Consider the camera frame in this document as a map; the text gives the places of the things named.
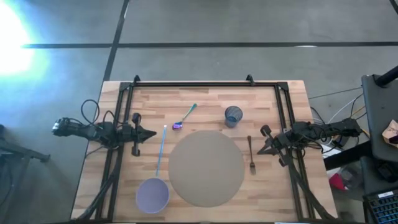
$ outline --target metal fork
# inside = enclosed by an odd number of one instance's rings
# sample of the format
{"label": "metal fork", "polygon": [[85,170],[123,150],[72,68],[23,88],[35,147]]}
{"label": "metal fork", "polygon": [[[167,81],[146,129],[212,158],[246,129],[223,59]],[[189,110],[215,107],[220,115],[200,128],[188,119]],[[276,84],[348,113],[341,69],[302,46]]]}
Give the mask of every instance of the metal fork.
{"label": "metal fork", "polygon": [[252,175],[255,175],[255,174],[256,174],[256,165],[254,165],[254,162],[253,162],[253,155],[252,155],[252,152],[251,152],[251,136],[248,136],[248,142],[249,142],[250,158],[251,158],[251,162],[250,162],[250,173],[251,173]]}

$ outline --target beige circular mat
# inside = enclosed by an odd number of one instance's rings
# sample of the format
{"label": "beige circular mat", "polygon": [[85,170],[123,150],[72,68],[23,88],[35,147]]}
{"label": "beige circular mat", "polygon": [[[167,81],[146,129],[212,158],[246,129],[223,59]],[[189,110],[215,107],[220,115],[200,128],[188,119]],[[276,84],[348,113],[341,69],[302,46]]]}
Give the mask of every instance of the beige circular mat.
{"label": "beige circular mat", "polygon": [[244,177],[239,147],[218,131],[197,131],[183,138],[169,159],[171,184],[181,198],[199,207],[229,201]]}

